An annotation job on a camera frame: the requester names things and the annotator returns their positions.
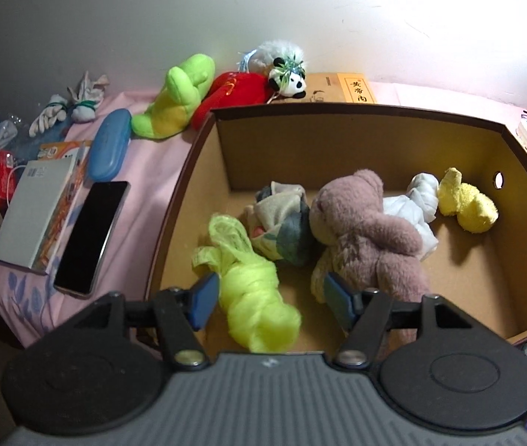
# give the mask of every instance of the box handle hole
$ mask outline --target box handle hole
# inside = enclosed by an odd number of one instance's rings
[[[495,189],[502,189],[503,184],[505,183],[505,180],[503,179],[503,173],[501,173],[500,171],[495,172],[492,178],[492,183]]]

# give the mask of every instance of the yellow plush duck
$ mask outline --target yellow plush duck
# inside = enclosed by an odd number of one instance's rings
[[[214,72],[214,60],[202,53],[171,68],[154,103],[133,116],[133,132],[148,139],[166,139],[182,132],[210,90]]]
[[[488,231],[499,217],[493,201],[476,186],[461,182],[461,173],[449,168],[437,190],[439,211],[444,216],[457,214],[457,222],[470,233]]]

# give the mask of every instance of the book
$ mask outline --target book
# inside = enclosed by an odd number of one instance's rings
[[[34,270],[40,245],[65,193],[74,158],[28,161],[0,228],[0,260]]]
[[[40,145],[38,154],[40,161],[63,159],[71,156],[74,159],[74,168],[40,244],[32,267],[34,271],[49,272],[55,253],[61,243],[63,231],[71,218],[74,203],[84,183],[90,145],[92,145],[92,141],[54,142]]]

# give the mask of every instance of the panda head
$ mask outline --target panda head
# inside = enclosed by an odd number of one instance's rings
[[[303,98],[307,95],[304,77],[304,70],[301,68],[288,69],[284,59],[277,57],[269,73],[269,85],[281,96]]]

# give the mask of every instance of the white book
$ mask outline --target white book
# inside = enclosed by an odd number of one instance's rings
[[[0,228],[0,260],[32,269],[75,159],[29,161]]]

